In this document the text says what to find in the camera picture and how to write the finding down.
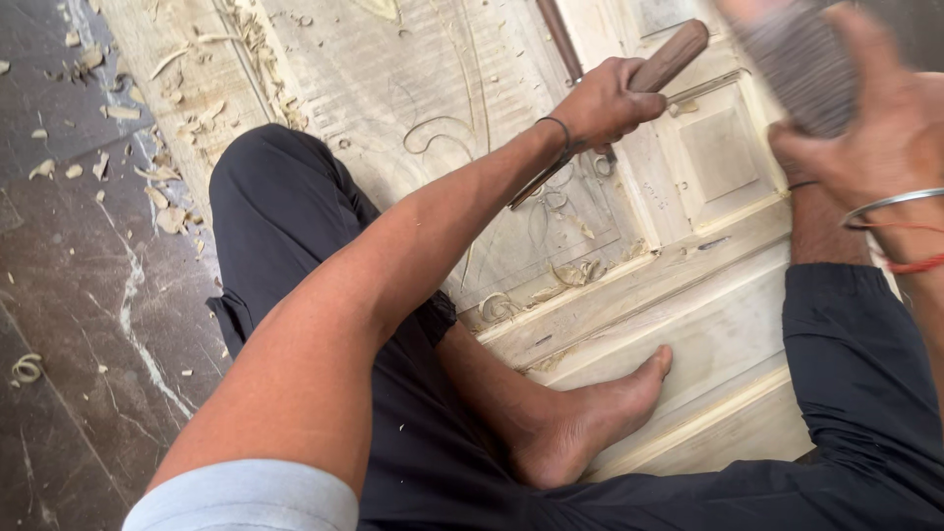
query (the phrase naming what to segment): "bare foot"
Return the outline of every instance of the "bare foot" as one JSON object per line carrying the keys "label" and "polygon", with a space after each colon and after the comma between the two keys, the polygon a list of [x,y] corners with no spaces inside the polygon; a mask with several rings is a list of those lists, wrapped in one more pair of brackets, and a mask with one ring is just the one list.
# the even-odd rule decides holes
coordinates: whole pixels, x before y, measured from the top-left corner
{"label": "bare foot", "polygon": [[533,419],[533,428],[510,444],[518,479],[537,488],[576,482],[604,448],[649,420],[671,366],[672,349],[663,345],[619,380],[548,395],[553,399],[542,408],[548,416]]}

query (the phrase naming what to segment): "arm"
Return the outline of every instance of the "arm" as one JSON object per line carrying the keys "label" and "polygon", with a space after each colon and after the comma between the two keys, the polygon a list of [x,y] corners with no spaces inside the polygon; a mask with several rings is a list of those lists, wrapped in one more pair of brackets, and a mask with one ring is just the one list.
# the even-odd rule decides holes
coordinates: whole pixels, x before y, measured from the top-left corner
{"label": "arm", "polygon": [[[655,119],[665,99],[626,88],[642,64],[605,61],[552,116],[584,148],[611,143]],[[564,146],[560,125],[539,122],[405,197],[316,268],[253,332],[149,488],[216,463],[271,458],[327,471],[360,494],[378,349]]]}
{"label": "arm", "polygon": [[[893,38],[867,15],[846,4],[828,13],[858,63],[859,116],[845,136],[832,141],[778,126],[771,131],[774,148],[819,176],[847,211],[905,192],[944,187],[944,81],[905,70]],[[944,229],[944,197],[900,203],[866,218],[873,224],[910,222]],[[944,252],[939,232],[876,228],[872,233],[899,264]],[[900,276],[899,282],[928,347],[938,403],[944,404],[944,266]]]}

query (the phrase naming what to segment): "black pants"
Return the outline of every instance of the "black pants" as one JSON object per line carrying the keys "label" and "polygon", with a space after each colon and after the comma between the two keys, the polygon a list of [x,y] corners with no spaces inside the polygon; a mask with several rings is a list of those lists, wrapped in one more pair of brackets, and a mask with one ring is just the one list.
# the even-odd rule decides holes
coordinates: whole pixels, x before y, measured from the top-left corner
{"label": "black pants", "polygon": [[[378,214],[321,142],[279,126],[236,140],[210,194],[226,288],[209,304],[234,356]],[[378,353],[361,528],[944,529],[941,423],[912,319],[872,267],[800,265],[786,283],[784,343],[815,464],[523,487],[485,451],[436,358],[455,322],[439,294]]]}

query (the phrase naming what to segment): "black wrist band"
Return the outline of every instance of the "black wrist band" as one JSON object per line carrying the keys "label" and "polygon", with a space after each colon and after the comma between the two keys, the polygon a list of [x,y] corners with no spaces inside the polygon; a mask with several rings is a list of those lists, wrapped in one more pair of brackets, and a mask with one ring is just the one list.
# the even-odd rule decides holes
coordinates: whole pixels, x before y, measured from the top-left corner
{"label": "black wrist band", "polygon": [[544,118],[538,118],[537,122],[534,122],[534,124],[536,125],[540,123],[541,120],[551,120],[553,122],[557,122],[558,124],[561,125],[561,128],[564,129],[564,154],[561,155],[561,157],[566,158],[567,155],[570,154],[570,131],[567,130],[567,126],[564,125],[564,122],[558,120],[557,118],[554,118],[553,116],[545,116]]}
{"label": "black wrist band", "polygon": [[810,184],[819,184],[819,181],[818,181],[818,180],[805,180],[805,181],[803,181],[803,182],[798,182],[798,183],[796,183],[796,184],[791,185],[791,186],[790,186],[789,188],[787,188],[786,190],[787,190],[788,192],[793,192],[793,191],[796,190],[797,188],[802,188],[803,186],[807,186],[807,185],[810,185]]}

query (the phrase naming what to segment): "floor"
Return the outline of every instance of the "floor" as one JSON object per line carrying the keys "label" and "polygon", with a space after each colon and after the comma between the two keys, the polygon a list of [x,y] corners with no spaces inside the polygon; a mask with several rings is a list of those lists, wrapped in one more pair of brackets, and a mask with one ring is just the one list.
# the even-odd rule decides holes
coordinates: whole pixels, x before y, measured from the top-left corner
{"label": "floor", "polygon": [[[912,64],[944,70],[944,0],[862,3],[896,27]],[[215,248],[206,228],[170,235],[155,225],[146,181],[132,171],[156,149],[147,110],[140,120],[99,112],[144,107],[129,80],[107,90],[118,51],[87,85],[43,73],[78,57],[81,47],[64,43],[72,29],[83,44],[110,44],[90,4],[8,0],[0,12],[9,54],[0,60],[11,63],[0,76],[0,528],[117,530],[230,364],[203,304],[219,292]],[[38,128],[48,139],[31,138]],[[110,154],[107,181],[92,172],[99,150]],[[48,158],[54,178],[29,180]],[[77,163],[83,175],[67,179]],[[164,192],[187,202],[180,182]],[[44,375],[16,387],[9,368],[31,352]]]}

